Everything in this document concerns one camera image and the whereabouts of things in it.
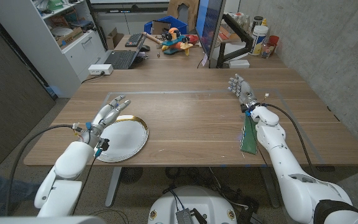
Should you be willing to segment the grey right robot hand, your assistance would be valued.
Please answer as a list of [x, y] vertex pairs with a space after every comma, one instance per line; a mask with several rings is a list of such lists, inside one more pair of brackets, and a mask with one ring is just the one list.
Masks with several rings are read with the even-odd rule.
[[251, 111], [260, 105], [249, 83], [237, 73], [234, 78], [229, 79], [229, 90], [238, 97], [243, 113], [246, 111], [251, 113]]

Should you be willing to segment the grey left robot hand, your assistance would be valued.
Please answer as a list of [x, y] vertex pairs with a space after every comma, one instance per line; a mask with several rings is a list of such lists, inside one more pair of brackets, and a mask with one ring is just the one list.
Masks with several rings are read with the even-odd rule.
[[98, 111], [93, 120], [90, 122], [90, 129], [87, 129], [81, 134], [84, 143], [91, 147], [95, 147], [97, 145], [100, 135], [104, 129], [110, 124], [113, 124], [117, 120], [121, 111], [130, 105], [130, 100], [126, 100], [125, 102], [119, 104], [119, 102], [125, 97], [125, 95], [117, 96]]

